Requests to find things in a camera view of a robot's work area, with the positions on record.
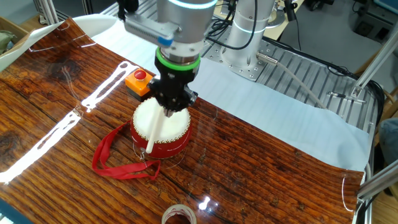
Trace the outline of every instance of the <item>drumstick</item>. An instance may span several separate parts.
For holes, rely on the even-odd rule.
[[[149,140],[148,140],[148,145],[146,149],[146,153],[150,154],[152,152],[152,149],[155,144],[155,139],[157,138],[157,135],[159,134],[159,131],[163,125],[163,107],[159,106],[159,108],[155,109],[154,113],[154,124],[152,126],[152,131],[150,132]]]

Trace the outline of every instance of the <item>white cable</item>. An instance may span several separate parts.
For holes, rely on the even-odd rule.
[[[313,100],[315,100],[315,102],[317,102],[321,108],[323,109],[327,109],[325,105],[323,105],[323,103],[318,99],[317,96],[315,96],[315,94],[313,94],[313,92],[303,83],[301,82],[301,80],[299,80],[299,78],[297,78],[293,72],[291,72],[285,65],[282,65],[281,63],[277,62],[276,63],[277,66],[279,66],[280,68],[282,68],[286,73],[288,73],[295,81],[297,81],[300,86],[311,96],[311,98]]]

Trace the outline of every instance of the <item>red strap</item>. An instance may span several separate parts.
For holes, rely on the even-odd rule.
[[[108,167],[105,165],[108,157],[110,155],[109,149],[111,148],[112,141],[115,135],[123,128],[125,125],[129,124],[130,121],[122,124],[120,127],[116,128],[112,132],[110,132],[104,139],[99,143],[93,158],[93,170],[97,172],[99,175],[113,177],[115,179],[133,179],[133,178],[143,178],[149,177],[151,180],[154,180],[160,171],[160,160],[158,161],[146,161],[146,165],[143,162],[136,164],[128,164],[119,167]],[[99,169],[97,166],[98,159],[101,161],[101,164],[104,169]],[[157,170],[155,175],[151,176],[148,174],[131,174],[133,172],[139,172],[147,169],[151,165],[157,164]]]

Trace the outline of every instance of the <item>emergency stop button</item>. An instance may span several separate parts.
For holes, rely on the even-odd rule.
[[[147,76],[147,73],[145,71],[142,70],[137,70],[134,72],[134,77],[138,80],[138,81],[144,81],[145,78]]]

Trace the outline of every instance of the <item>small drum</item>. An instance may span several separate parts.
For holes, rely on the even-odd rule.
[[[134,144],[145,151],[154,122],[154,113],[159,107],[155,98],[141,103],[131,118],[131,136]],[[187,146],[192,132],[191,117],[187,109],[163,119],[163,126],[148,156],[165,159],[177,155]]]

